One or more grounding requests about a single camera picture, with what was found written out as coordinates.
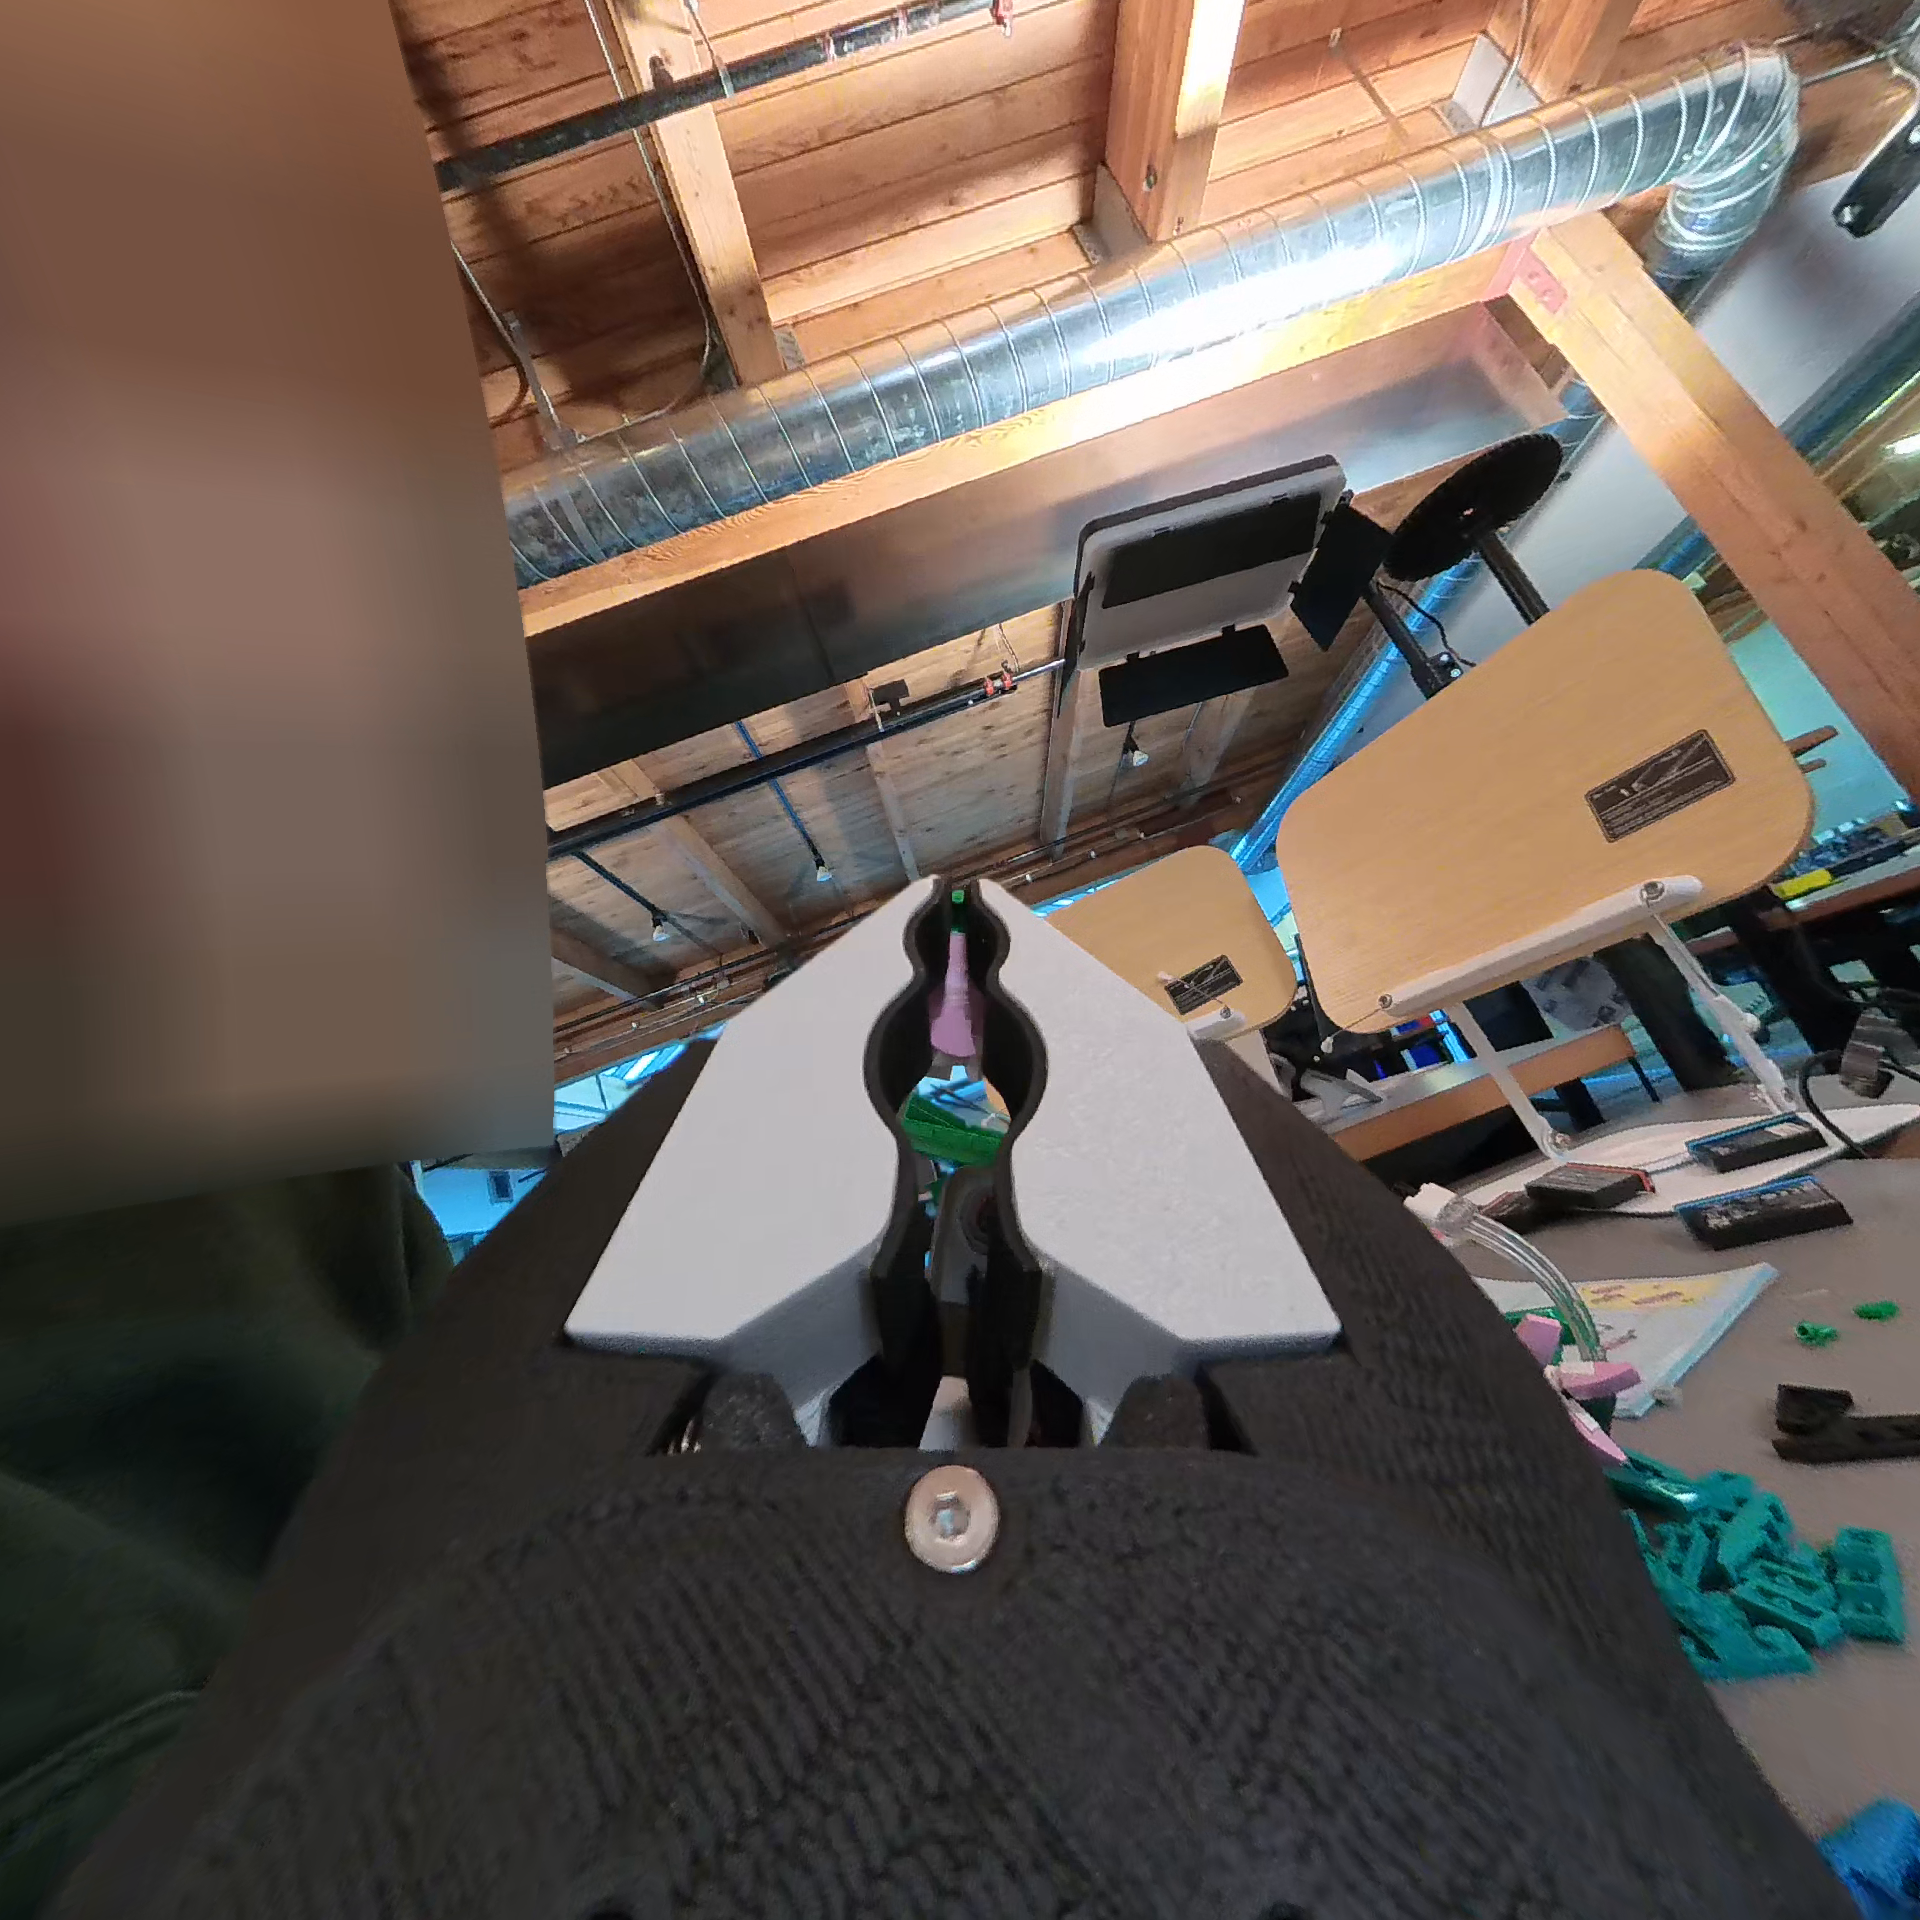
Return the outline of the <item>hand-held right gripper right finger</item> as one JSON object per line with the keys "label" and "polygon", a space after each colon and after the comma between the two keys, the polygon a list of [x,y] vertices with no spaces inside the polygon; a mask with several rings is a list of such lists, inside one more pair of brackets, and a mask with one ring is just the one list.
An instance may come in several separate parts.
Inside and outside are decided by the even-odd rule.
{"label": "hand-held right gripper right finger", "polygon": [[973,893],[1035,1069],[1002,1220],[1041,1276],[1033,1360],[1089,1434],[1140,1380],[1325,1352],[1340,1317],[1187,1027],[997,881]]}

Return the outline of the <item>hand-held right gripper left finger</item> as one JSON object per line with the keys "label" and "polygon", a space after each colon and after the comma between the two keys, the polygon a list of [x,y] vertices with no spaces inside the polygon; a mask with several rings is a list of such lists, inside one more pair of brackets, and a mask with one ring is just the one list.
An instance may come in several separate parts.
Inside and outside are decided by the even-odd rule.
{"label": "hand-held right gripper left finger", "polygon": [[917,1196],[948,890],[905,883],[732,1017],[566,1317],[574,1345],[773,1380],[809,1443],[882,1352],[874,1272]]}

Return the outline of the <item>pink lego assembly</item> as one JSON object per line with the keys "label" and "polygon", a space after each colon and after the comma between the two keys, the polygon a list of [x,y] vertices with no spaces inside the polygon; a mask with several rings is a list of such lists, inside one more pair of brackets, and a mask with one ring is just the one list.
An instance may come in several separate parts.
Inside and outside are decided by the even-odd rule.
{"label": "pink lego assembly", "polygon": [[940,985],[928,997],[930,1067],[943,1079],[981,1076],[986,1015],[971,974],[970,907],[964,885],[948,891],[948,935]]}

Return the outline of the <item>pink lego pieces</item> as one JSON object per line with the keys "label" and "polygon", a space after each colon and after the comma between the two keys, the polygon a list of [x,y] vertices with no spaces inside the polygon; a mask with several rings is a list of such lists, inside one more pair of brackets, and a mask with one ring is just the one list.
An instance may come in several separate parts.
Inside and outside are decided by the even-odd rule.
{"label": "pink lego pieces", "polygon": [[1557,1317],[1543,1312],[1514,1312],[1506,1319],[1542,1369],[1582,1443],[1603,1467],[1626,1467],[1626,1451],[1609,1432],[1609,1418],[1619,1394],[1638,1384],[1638,1369],[1606,1356],[1563,1356],[1568,1343],[1563,1333],[1568,1329]]}

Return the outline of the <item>lego instruction booklet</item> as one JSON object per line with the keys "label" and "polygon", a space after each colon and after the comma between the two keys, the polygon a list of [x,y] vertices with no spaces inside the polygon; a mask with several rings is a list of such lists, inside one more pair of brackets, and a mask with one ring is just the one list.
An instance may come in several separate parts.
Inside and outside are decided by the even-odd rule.
{"label": "lego instruction booklet", "polygon": [[1686,1373],[1776,1279],[1771,1262],[1753,1262],[1696,1276],[1576,1284],[1599,1356],[1638,1373],[1616,1396],[1613,1414],[1639,1419],[1671,1402]]}

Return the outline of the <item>pile of teal lego bricks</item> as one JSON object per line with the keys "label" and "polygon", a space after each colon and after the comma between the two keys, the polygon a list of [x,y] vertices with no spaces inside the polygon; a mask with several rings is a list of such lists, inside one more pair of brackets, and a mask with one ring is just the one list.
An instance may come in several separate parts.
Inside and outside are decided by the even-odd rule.
{"label": "pile of teal lego bricks", "polygon": [[1897,1548],[1877,1528],[1814,1542],[1751,1475],[1643,1451],[1601,1465],[1647,1583],[1707,1683],[1810,1674],[1840,1643],[1908,1643]]}

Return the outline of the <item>pile of blue lego bricks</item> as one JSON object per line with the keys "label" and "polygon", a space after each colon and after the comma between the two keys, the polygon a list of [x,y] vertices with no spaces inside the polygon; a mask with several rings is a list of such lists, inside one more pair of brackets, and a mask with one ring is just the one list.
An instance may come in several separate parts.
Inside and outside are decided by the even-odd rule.
{"label": "pile of blue lego bricks", "polygon": [[1877,1797],[1817,1838],[1860,1917],[1917,1917],[1917,1809]]}

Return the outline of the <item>clear plastic tube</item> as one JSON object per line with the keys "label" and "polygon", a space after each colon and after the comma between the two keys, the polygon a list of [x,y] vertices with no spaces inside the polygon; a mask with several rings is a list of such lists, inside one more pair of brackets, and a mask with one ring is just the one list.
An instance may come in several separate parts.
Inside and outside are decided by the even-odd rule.
{"label": "clear plastic tube", "polygon": [[1507,1230],[1467,1198],[1433,1181],[1418,1188],[1404,1206],[1407,1211],[1413,1211],[1439,1242],[1454,1247],[1480,1247],[1522,1269],[1548,1297],[1548,1304],[1562,1322],[1579,1358],[1584,1361],[1599,1361],[1606,1356],[1592,1309],[1577,1287],[1524,1236]]}

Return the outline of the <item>large wooden chair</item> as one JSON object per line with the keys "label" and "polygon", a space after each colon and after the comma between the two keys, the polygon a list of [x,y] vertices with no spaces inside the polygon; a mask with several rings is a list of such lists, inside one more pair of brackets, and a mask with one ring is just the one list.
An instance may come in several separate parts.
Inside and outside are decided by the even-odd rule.
{"label": "large wooden chair", "polygon": [[1650,938],[1750,1069],[1796,1094],[1671,924],[1759,890],[1811,833],[1805,773],[1714,619],[1658,570],[1579,587],[1310,785],[1275,864],[1311,996],[1350,1034]]}

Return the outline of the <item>white framed mounted panel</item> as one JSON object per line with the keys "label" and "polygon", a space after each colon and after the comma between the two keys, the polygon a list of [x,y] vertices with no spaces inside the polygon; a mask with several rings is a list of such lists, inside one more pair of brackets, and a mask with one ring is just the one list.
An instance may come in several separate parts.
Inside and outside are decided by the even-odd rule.
{"label": "white framed mounted panel", "polygon": [[1330,455],[1088,521],[1074,553],[1065,683],[1105,728],[1279,683],[1283,619],[1330,650],[1392,545]]}

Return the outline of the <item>person in green hoodie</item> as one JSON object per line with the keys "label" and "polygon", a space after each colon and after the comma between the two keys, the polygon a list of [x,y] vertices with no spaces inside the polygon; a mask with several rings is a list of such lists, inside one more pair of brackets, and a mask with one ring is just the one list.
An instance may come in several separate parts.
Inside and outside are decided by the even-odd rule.
{"label": "person in green hoodie", "polygon": [[399,1164],[4,1223],[4,1916],[180,1738],[451,1267]]}

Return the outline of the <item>black round disc on pole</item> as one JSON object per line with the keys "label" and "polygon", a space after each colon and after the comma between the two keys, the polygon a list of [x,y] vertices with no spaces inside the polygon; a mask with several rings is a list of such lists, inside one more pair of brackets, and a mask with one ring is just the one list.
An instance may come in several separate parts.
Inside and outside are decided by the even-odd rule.
{"label": "black round disc on pole", "polygon": [[1420,646],[1404,614],[1411,611],[1439,632],[1438,614],[1396,595],[1396,589],[1478,562],[1524,626],[1548,615],[1548,599],[1524,571],[1506,531],[1548,498],[1563,462],[1562,441],[1546,431],[1496,443],[1455,468],[1388,536],[1358,597],[1404,660],[1421,698],[1446,691],[1461,675],[1464,662],[1448,638],[1436,653]]}

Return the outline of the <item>black ceiling pipe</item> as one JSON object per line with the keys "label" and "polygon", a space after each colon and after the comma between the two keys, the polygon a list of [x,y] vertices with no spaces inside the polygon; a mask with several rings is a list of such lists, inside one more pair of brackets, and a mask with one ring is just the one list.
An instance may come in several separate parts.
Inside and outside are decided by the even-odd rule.
{"label": "black ceiling pipe", "polygon": [[715,107],[741,94],[798,80],[828,66],[879,51],[907,38],[925,35],[957,22],[964,7],[945,3],[900,3],[843,19],[807,35],[796,35],[747,60],[713,63],[685,77],[668,77],[631,96],[598,107],[581,107],[525,132],[436,161],[437,191],[465,194],[547,159],[616,141],[700,107]]}

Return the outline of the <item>silver spiral air duct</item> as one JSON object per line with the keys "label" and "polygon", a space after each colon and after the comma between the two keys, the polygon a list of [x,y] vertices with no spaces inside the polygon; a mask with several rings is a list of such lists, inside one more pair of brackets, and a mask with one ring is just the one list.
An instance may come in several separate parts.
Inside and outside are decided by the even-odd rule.
{"label": "silver spiral air duct", "polygon": [[1737,44],[552,454],[505,491],[521,589],[1659,189],[1661,286],[1715,274],[1800,146],[1804,83]]}

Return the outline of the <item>black bracket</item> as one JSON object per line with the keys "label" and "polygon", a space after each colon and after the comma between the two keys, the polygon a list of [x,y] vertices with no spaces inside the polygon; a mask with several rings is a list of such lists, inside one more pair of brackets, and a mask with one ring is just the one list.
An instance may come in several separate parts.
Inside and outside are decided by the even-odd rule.
{"label": "black bracket", "polygon": [[1917,117],[1888,132],[1834,205],[1834,224],[1850,237],[1868,237],[1917,189]]}

